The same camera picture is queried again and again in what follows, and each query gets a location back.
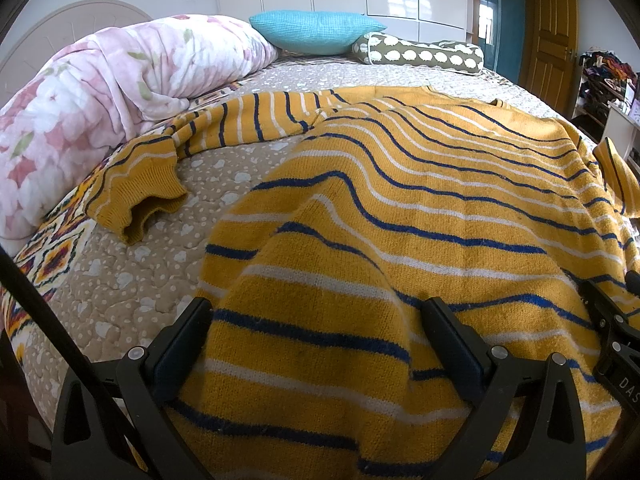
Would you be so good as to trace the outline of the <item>beige padded headboard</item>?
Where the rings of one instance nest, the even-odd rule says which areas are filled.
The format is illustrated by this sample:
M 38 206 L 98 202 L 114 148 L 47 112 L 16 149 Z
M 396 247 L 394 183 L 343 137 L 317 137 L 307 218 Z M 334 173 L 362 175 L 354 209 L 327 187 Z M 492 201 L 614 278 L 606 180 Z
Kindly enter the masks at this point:
M 27 84 L 56 52 L 78 39 L 109 27 L 151 19 L 136 6 L 119 0 L 82 0 L 63 6 L 17 41 L 1 62 L 1 105 Z

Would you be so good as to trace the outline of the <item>olive white-dotted bolster pillow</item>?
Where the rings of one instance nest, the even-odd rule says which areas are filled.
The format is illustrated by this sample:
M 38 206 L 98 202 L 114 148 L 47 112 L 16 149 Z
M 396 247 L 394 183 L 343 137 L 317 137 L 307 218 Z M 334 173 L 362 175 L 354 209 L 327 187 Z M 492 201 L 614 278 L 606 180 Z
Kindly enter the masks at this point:
M 352 44 L 352 54 L 368 65 L 425 66 L 465 75 L 477 75 L 484 68 L 484 53 L 475 44 L 410 41 L 384 32 L 359 37 Z

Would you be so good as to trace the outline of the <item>white shelf unit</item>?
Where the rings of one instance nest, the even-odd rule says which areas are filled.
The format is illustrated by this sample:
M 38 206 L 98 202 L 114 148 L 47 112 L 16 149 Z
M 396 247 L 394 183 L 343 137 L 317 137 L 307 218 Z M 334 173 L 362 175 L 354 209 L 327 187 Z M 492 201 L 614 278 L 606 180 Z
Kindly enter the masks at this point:
M 613 142 L 620 157 L 639 177 L 639 125 L 616 106 L 611 106 L 603 135 Z

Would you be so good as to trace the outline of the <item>beige dotted quilted bedspread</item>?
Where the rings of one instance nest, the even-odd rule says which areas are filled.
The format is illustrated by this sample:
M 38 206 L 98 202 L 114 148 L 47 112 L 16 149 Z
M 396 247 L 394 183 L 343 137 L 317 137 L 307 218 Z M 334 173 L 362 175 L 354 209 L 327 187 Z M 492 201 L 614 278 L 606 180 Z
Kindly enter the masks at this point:
M 537 117 L 553 114 L 540 99 L 490 70 L 469 76 L 334 58 L 277 62 L 209 93 L 194 106 L 264 91 L 419 84 L 456 98 L 499 98 Z M 191 192 L 186 204 L 176 214 L 160 218 L 144 241 L 132 247 L 75 212 L 79 224 L 70 234 L 57 240 L 52 226 L 46 226 L 16 260 L 33 265 L 29 278 L 90 359 L 106 361 L 135 344 L 148 346 L 191 301 L 204 244 L 217 219 L 283 162 L 296 142 L 286 138 L 224 148 L 180 162 L 178 175 Z

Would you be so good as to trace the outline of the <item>teal cushion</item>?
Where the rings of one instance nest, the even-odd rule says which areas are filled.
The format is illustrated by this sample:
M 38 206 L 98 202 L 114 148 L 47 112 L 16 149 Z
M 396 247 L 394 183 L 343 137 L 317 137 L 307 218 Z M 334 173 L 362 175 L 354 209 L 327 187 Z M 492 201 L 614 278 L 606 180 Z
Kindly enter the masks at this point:
M 267 11 L 248 22 L 278 49 L 306 55 L 343 54 L 361 36 L 386 29 L 370 16 L 347 12 Z

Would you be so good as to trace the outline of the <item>yellow striped knit sweater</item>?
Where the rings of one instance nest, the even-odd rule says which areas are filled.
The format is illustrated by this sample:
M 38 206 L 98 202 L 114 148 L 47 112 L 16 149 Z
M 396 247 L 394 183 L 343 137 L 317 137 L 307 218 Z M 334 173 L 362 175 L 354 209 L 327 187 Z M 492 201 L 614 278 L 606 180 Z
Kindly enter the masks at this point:
M 519 358 L 567 359 L 590 474 L 620 404 L 575 283 L 631 316 L 639 183 L 611 141 L 432 89 L 247 94 L 129 143 L 88 214 L 134 244 L 186 201 L 176 162 L 298 136 L 218 220 L 198 291 L 214 314 L 171 421 L 217 479 L 416 479 L 469 409 L 419 304 L 438 297 Z

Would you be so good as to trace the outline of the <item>brown wooden door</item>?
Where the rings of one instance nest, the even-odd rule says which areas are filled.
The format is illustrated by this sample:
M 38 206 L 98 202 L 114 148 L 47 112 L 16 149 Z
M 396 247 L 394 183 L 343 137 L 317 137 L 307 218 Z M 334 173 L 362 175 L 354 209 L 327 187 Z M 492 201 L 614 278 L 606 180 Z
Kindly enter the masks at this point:
M 578 0 L 525 0 L 520 85 L 564 115 L 573 95 Z

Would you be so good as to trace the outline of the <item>pile of clothes on shelf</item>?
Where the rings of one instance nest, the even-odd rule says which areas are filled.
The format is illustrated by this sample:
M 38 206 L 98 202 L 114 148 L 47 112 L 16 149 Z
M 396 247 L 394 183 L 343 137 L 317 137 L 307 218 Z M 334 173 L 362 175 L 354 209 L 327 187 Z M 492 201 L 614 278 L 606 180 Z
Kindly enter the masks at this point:
M 637 73 L 611 51 L 586 52 L 579 58 L 579 65 L 586 81 L 604 84 L 618 93 L 624 93 L 627 86 L 636 88 Z

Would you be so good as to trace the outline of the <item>pink floral duvet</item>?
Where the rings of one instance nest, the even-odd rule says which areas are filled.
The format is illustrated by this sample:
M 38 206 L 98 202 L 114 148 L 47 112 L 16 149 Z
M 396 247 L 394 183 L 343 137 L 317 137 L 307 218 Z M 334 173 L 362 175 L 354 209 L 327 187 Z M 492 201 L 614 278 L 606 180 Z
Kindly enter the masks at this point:
M 2 248 L 16 255 L 119 144 L 277 57 L 250 23 L 203 14 L 109 27 L 58 51 L 1 110 Z

